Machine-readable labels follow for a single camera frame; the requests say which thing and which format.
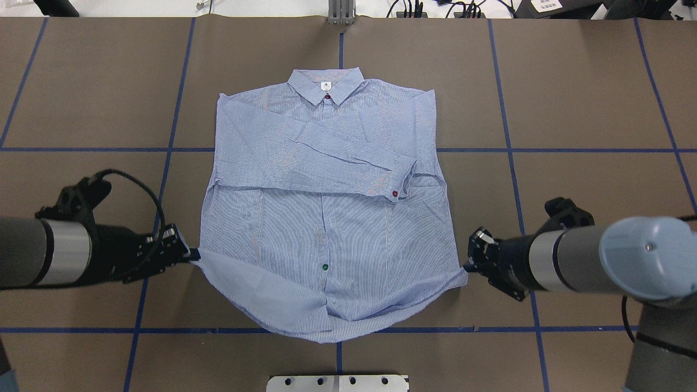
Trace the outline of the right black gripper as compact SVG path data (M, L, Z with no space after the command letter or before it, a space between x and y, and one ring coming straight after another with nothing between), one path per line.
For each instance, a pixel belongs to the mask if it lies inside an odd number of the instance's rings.
M543 287L534 278L530 266L534 240L544 233L595 224L593 215L569 198L550 199L543 208L548 219L530 235L494 238L490 231L480 226L469 236L468 261L462 268L485 277L489 285L517 301L524 301L531 292L542 291Z

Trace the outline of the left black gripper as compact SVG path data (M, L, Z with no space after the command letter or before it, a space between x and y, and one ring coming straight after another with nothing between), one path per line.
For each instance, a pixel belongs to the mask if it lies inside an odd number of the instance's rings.
M139 186L154 202L158 224L150 234L125 226L100 225L94 210L111 193L109 175ZM52 206L35 213L46 231L46 255L37 287L85 287L132 283L165 272L170 266L201 260L174 223L167 223L154 191L118 169L105 169L60 191Z

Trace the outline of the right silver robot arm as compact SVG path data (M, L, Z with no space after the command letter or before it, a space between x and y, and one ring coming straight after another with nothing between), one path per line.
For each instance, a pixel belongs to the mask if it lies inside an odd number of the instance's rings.
M624 391L696 389L695 215L629 217L611 225L572 199L545 203L548 220L533 234L495 238L478 228L463 268L517 301L533 292L622 296L642 304Z

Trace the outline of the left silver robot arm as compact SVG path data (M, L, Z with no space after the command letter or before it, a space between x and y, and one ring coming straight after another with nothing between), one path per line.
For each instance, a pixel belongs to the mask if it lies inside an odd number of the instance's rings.
M152 233L97 223L94 210L112 190L109 175L124 177L152 199L159 218ZM181 230L167 223L154 191L117 169L102 170L63 188L54 205L42 207L32 218L1 221L4 291L129 284L200 259L199 250L185 243Z

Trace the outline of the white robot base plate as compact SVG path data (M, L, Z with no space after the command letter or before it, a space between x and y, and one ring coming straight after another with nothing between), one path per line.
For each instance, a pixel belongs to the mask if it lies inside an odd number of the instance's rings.
M266 391L410 391L406 375L274 376Z

